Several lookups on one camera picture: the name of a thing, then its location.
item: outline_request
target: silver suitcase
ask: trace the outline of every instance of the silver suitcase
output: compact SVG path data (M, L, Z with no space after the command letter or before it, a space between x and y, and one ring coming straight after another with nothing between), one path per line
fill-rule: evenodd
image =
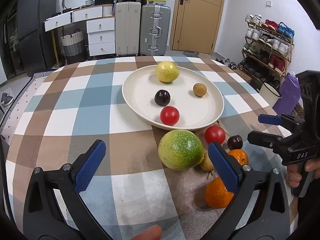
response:
M165 5L142 6L140 54L164 56L169 33L171 9Z
M138 55L141 3L120 2L116 4L116 54Z

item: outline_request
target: metal screw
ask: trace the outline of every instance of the metal screw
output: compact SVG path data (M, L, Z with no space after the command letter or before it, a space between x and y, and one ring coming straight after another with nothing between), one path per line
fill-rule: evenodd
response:
M64 171L68 171L68 170L70 170L70 168L71 168L71 165L70 165L69 163L67 163L67 164L65 164L65 165L62 166L62 169L63 169Z
M280 174L280 171L277 168L274 168L272 171L274 174L277 174L277 175Z
M243 165L242 166L242 169L244 170L244 171L251 171L251 167L250 167L250 165Z
M34 172L35 174L39 173L40 171L41 171L41 168L39 168L39 167L36 167L36 168L33 170L33 172Z

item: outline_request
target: human hand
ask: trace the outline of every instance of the human hand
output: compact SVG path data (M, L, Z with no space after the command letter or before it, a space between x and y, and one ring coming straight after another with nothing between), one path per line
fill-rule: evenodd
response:
M300 173L298 173L298 164L292 164L287 166L288 170L288 179L289 179L289 185L291 187L298 187L299 182L302 179L302 176ZM305 165L305 170L306 171L315 171L313 174L314 179L319 179L320 178L320 158L314 158L311 160L308 160L306 165Z
M131 240L160 240L162 234L162 228L158 225L154 225L141 234L131 238Z

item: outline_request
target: purple bag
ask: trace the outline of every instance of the purple bag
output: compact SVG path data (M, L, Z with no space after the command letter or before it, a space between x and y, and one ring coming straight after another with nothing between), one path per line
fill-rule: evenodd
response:
M291 114L301 97L299 82L295 75L287 73L279 92L282 97L275 103L273 110L276 111L278 115Z

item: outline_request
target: cherry tomato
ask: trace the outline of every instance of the cherry tomato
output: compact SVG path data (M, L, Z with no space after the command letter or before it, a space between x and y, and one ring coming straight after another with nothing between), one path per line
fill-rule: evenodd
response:
M218 143L222 144L226 138L225 131L217 125L210 126L204 134L205 141L207 144L217 141Z
M160 113L160 120L166 125L175 125L179 121L179 118L179 111L173 106L166 106Z

